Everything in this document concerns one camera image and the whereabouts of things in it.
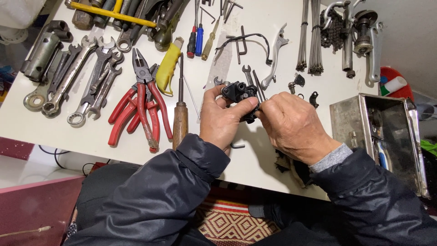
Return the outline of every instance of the black pants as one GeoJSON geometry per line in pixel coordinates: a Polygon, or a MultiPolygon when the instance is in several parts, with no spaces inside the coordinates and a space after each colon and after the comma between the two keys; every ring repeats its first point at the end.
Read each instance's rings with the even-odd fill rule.
{"type": "MultiPolygon", "coordinates": [[[[77,199],[77,229],[91,227],[95,213],[116,187],[122,185],[140,165],[130,163],[103,166],[82,182],[77,199]]],[[[282,230],[253,244],[254,246],[299,245],[360,245],[329,202],[265,191],[268,204],[264,206],[266,218],[282,230]]],[[[175,246],[214,246],[193,225],[186,226],[174,243],[175,246]]]]}

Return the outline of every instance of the jacket sleeve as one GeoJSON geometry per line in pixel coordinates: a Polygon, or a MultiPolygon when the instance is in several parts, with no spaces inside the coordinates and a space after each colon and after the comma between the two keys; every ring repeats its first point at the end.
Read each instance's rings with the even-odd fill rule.
{"type": "Polygon", "coordinates": [[[176,151],[155,156],[116,188],[96,224],[64,245],[170,246],[229,162],[218,147],[188,134],[176,151]]]}
{"type": "Polygon", "coordinates": [[[412,190],[363,149],[311,177],[346,214],[363,245],[437,245],[437,221],[412,190]]]}

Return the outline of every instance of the metal box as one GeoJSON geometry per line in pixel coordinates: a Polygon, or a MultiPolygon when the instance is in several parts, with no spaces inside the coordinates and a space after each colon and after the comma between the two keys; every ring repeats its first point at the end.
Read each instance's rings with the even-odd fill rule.
{"type": "Polygon", "coordinates": [[[390,171],[418,196],[430,198],[420,148],[419,120],[411,99],[360,93],[329,107],[333,138],[350,148],[365,149],[374,160],[378,156],[372,141],[375,127],[371,125],[369,110],[378,110],[390,171]]]}

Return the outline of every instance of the person's right hand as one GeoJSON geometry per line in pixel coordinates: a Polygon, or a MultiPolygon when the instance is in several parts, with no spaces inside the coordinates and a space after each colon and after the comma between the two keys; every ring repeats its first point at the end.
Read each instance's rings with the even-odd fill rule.
{"type": "Polygon", "coordinates": [[[326,134],[316,109],[288,92],[262,102],[255,115],[274,148],[308,165],[320,161],[341,145],[326,134]]]}

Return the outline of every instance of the pliers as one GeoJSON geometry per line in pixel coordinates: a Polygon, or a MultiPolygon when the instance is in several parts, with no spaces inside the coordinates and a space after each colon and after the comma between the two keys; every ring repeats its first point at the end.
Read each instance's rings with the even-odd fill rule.
{"type": "Polygon", "coordinates": [[[160,137],[160,127],[157,117],[158,106],[161,109],[164,121],[163,124],[167,133],[167,137],[169,139],[173,138],[173,134],[170,129],[170,123],[168,121],[167,107],[165,105],[164,99],[162,98],[158,88],[155,85],[155,79],[153,74],[156,74],[157,66],[152,66],[151,72],[146,60],[138,51],[138,49],[133,49],[132,64],[136,74],[137,83],[134,84],[131,89],[129,89],[129,91],[123,96],[123,98],[117,104],[111,116],[109,117],[108,122],[110,124],[115,122],[115,124],[113,126],[108,144],[111,146],[115,146],[117,144],[118,136],[124,122],[135,111],[135,109],[137,109],[136,115],[128,126],[128,132],[134,131],[139,122],[141,122],[144,132],[146,134],[148,144],[150,146],[150,151],[155,152],[158,148],[158,142],[160,137]],[[135,93],[138,93],[137,98],[132,99],[132,96],[135,93]],[[153,102],[152,94],[157,100],[157,104],[153,102]],[[149,110],[153,123],[153,130],[150,129],[149,122],[147,121],[145,107],[149,110]]]}

